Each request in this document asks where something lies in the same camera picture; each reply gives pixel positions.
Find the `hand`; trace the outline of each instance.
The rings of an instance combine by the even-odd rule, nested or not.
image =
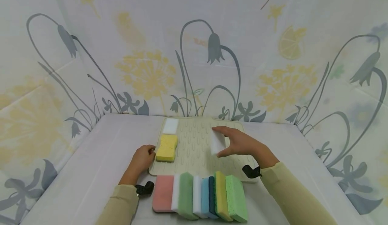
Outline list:
[[[124,172],[119,185],[136,185],[140,174],[146,171],[155,159],[155,146],[143,145],[133,154],[131,163]]]
[[[224,134],[230,140],[229,147],[217,153],[218,158],[232,154],[252,155],[261,168],[272,167],[279,162],[266,145],[238,129],[227,126],[216,126],[212,129]]]

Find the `black wrist strap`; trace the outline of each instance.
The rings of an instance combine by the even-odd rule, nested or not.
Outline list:
[[[154,190],[155,184],[152,181],[148,181],[145,186],[142,185],[135,185],[136,187],[136,193],[138,194],[138,197],[143,197],[146,195],[152,194]]]
[[[260,173],[260,166],[256,167],[255,169],[252,169],[249,164],[245,165],[243,168],[242,168],[242,171],[245,173],[245,175],[250,178],[250,179],[254,179],[258,176],[262,177],[261,173]]]

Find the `yellow sponge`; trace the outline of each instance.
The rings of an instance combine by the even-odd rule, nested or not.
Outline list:
[[[178,137],[176,135],[163,134],[160,138],[160,146],[156,152],[156,161],[173,162],[177,145]]]
[[[230,217],[228,211],[228,200],[226,196],[225,175],[220,171],[214,174],[215,189],[216,189],[216,213],[225,221],[231,222],[233,218]]]

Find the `beige sleeve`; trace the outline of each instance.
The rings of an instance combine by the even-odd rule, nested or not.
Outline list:
[[[283,163],[261,170],[261,181],[290,225],[337,224],[322,204]]]
[[[139,197],[133,185],[117,185],[102,211],[97,225],[129,225]]]

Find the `silicone drying mat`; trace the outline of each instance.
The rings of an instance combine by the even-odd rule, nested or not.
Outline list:
[[[176,173],[189,172],[192,175],[208,177],[215,171],[221,171],[225,175],[232,174],[243,182],[255,183],[257,179],[248,178],[242,171],[243,166],[249,164],[252,169],[257,163],[252,156],[231,155],[217,158],[210,154],[210,132],[213,126],[228,126],[244,132],[243,125],[237,121],[224,121],[213,118],[188,117],[178,118],[179,124],[176,131],[178,146],[175,150],[175,161],[157,162],[151,165],[151,175],[174,175]],[[159,133],[156,151],[160,146],[160,138],[166,119],[163,121]],[[225,138],[226,146],[229,146],[229,138]]]

